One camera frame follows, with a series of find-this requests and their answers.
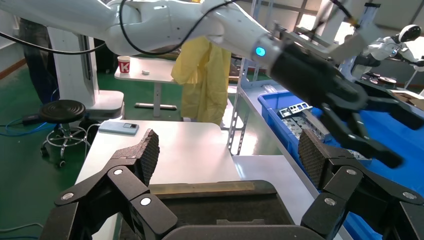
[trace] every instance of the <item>paper cup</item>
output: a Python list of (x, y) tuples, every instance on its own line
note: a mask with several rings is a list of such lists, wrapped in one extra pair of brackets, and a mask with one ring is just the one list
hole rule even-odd
[(130, 72), (130, 57), (129, 56), (118, 56), (119, 71), (123, 74)]

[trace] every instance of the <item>smartphone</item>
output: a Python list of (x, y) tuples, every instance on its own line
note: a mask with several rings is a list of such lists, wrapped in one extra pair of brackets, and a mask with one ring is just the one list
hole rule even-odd
[(114, 134), (136, 135), (139, 130), (138, 124), (120, 122), (120, 121), (104, 121), (98, 128), (99, 132), (107, 132)]

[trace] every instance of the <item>white robotic arm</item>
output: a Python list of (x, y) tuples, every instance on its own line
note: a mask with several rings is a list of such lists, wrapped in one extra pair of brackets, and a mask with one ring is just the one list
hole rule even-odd
[(424, 72), (424, 59), (415, 58), (409, 48), (401, 49), (398, 54), (401, 55), (402, 60), (408, 62), (415, 70)]
[[(203, 14), (222, 3), (223, 0), (206, 0), (201, 4), (132, 0), (122, 9), (122, 22), (129, 39), (138, 48), (151, 51), (179, 44)], [(49, 27), (103, 40), (118, 55), (136, 55), (139, 52), (130, 46), (120, 27), (120, 4), (120, 0), (107, 5), (100, 0), (0, 0), (0, 9)], [(206, 36), (235, 54), (256, 58), (265, 66), (280, 52), (273, 47), (270, 33), (235, 3), (210, 12), (189, 39), (199, 36)], [(254, 54), (258, 43), (265, 45), (266, 57)]]

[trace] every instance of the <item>black stool seat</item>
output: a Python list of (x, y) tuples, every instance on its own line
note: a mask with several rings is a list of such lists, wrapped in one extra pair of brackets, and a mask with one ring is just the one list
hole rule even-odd
[(68, 124), (83, 118), (86, 107), (79, 101), (57, 100), (43, 105), (38, 113), (46, 123)]

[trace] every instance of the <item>yellow jacket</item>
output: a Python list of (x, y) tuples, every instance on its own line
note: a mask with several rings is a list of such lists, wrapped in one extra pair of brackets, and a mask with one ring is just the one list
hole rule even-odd
[(219, 125), (227, 107), (231, 52), (205, 37), (184, 43), (171, 76), (183, 85), (181, 116)]

